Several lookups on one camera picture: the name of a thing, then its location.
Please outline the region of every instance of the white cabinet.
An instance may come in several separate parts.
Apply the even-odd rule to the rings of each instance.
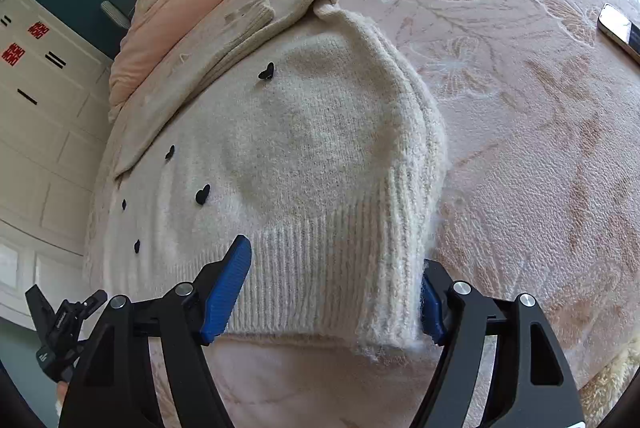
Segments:
[[[91,294],[82,280],[82,257],[0,222],[0,316],[33,329],[24,293],[37,284],[54,310],[62,300]]]
[[[54,310],[94,291],[82,254],[110,66],[35,0],[0,0],[0,316],[31,329],[33,284]]]
[[[82,254],[111,60],[34,0],[0,1],[0,220]]]

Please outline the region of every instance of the red sticker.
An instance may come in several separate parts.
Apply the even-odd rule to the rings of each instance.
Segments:
[[[36,22],[31,27],[27,29],[28,33],[32,35],[36,40],[42,38],[46,33],[49,32],[49,28],[44,25],[42,22]]]
[[[22,58],[23,54],[24,49],[17,43],[12,43],[9,45],[9,48],[2,53],[2,59],[13,67],[18,60]]]

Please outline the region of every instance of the white knit sweater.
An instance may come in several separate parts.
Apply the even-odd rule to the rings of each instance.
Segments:
[[[273,79],[258,79],[269,62]],[[417,337],[444,131],[372,21],[337,0],[261,0],[127,106],[102,242],[109,292],[160,296],[242,233],[254,257],[231,333]]]

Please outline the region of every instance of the metal screw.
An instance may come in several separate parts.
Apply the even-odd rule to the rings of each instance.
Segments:
[[[471,286],[467,282],[460,281],[453,284],[453,290],[458,294],[469,294]]]
[[[523,294],[520,296],[520,301],[526,307],[533,307],[536,304],[536,299],[530,294]]]
[[[113,309],[120,309],[121,307],[124,307],[125,303],[127,303],[127,297],[123,296],[122,294],[118,294],[117,296],[111,298],[109,305]]]
[[[175,293],[178,296],[188,296],[191,294],[191,291],[193,291],[193,285],[189,282],[182,282],[175,286]]]

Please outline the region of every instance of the smartphone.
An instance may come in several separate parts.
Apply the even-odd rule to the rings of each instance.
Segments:
[[[598,27],[640,63],[640,30],[629,18],[605,4],[598,17]]]

